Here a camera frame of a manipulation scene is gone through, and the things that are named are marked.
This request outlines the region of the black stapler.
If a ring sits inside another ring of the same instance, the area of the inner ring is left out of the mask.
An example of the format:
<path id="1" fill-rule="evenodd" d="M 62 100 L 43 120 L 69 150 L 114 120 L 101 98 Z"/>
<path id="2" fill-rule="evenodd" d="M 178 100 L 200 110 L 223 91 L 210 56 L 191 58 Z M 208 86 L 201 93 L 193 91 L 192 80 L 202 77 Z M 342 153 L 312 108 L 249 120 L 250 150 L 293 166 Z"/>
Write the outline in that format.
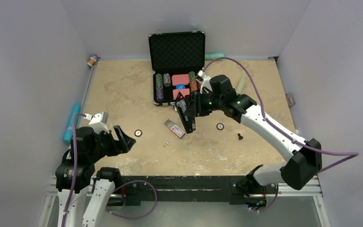
<path id="1" fill-rule="evenodd" d="M 195 118 L 193 117 L 189 117 L 189 116 L 185 116 L 185 112 L 187 110 L 187 106 L 185 104 L 184 100 L 179 100 L 175 103 L 175 107 L 176 110 L 178 112 L 178 115 L 180 117 L 180 120 L 183 124 L 183 127 L 185 129 L 186 133 L 193 133 L 196 129 L 196 124 L 195 124 Z"/>

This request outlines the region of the pale green stapler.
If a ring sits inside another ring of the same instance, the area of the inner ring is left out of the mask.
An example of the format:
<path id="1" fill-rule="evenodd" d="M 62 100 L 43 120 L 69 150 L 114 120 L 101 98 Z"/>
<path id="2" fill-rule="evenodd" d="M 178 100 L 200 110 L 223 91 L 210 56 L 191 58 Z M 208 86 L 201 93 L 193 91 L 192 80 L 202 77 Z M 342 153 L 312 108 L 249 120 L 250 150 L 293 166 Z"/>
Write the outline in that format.
<path id="1" fill-rule="evenodd" d="M 241 94 L 242 93 L 242 89 L 244 88 L 244 84 L 245 84 L 246 78 L 241 78 L 240 82 L 236 88 L 236 93 L 237 94 Z"/>

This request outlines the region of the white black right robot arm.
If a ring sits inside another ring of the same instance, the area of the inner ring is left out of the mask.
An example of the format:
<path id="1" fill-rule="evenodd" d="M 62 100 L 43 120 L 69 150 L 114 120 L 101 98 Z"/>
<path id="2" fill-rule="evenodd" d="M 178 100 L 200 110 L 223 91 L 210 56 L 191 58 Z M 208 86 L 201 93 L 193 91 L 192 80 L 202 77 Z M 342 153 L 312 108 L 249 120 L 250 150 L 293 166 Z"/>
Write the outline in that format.
<path id="1" fill-rule="evenodd" d="M 285 183 L 300 190 L 322 168 L 321 154 L 315 152 L 320 149 L 316 139 L 306 140 L 276 122 L 251 97 L 237 94 L 225 75 L 206 77 L 200 91 L 192 91 L 175 105 L 187 133 L 196 129 L 196 117 L 222 111 L 225 116 L 253 130 L 279 152 L 283 163 L 259 165 L 247 174 L 246 187 L 251 192 L 259 192 L 272 183 Z"/>

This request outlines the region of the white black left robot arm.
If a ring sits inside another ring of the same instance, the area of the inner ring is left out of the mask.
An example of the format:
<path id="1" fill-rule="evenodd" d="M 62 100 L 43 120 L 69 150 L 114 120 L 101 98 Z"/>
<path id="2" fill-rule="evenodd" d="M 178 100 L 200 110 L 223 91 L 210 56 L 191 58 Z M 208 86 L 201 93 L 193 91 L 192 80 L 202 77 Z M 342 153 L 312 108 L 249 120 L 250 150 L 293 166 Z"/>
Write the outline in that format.
<path id="1" fill-rule="evenodd" d="M 72 128 L 71 146 L 55 171 L 59 199 L 60 227 L 96 227 L 112 193 L 121 190 L 119 169 L 102 167 L 97 171 L 94 190 L 86 203 L 95 163 L 103 157 L 128 153 L 136 143 L 119 125 L 110 130 L 106 123 L 108 113 L 83 113 L 87 126 Z"/>

